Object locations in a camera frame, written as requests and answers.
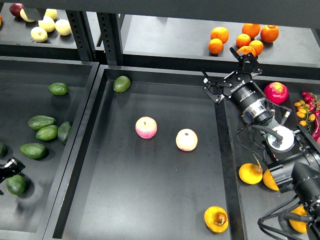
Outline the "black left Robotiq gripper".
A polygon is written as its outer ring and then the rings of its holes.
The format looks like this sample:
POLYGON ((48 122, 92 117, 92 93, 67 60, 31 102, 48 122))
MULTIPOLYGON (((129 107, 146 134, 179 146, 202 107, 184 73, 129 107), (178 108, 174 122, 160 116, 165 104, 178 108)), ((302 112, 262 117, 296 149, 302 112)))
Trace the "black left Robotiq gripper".
POLYGON ((7 178, 20 174, 25 167, 20 160, 11 157, 6 164, 0 165, 0 183, 7 178))

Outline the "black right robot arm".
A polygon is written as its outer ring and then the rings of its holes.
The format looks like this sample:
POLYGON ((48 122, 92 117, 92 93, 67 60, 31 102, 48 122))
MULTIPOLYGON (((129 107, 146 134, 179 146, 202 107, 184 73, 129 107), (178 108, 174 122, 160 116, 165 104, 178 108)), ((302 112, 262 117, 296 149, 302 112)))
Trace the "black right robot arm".
POLYGON ((294 197, 258 219, 262 232, 276 240, 293 240, 288 222, 306 225, 311 240, 320 237, 320 147, 302 126, 285 126, 291 114, 286 108, 281 120, 275 117, 277 104, 266 97, 253 81, 262 69, 252 53, 230 52, 237 69, 224 78, 204 77, 203 91, 216 103, 229 100, 240 113, 249 136, 260 134, 255 145, 262 150, 261 161, 268 168, 281 193, 294 197))

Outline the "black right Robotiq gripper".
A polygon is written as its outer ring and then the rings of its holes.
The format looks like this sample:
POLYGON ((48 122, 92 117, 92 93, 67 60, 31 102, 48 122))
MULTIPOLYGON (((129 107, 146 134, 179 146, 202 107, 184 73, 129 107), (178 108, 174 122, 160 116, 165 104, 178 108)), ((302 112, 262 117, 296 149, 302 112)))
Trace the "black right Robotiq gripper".
POLYGON ((250 115, 256 124, 271 120, 273 116, 266 109, 266 95, 252 80, 252 77, 262 74, 262 67, 252 52, 237 53, 233 47, 229 50, 238 60, 237 70, 220 80, 209 77, 202 69, 202 90, 215 104, 220 104, 224 98, 228 98, 241 114, 250 115))

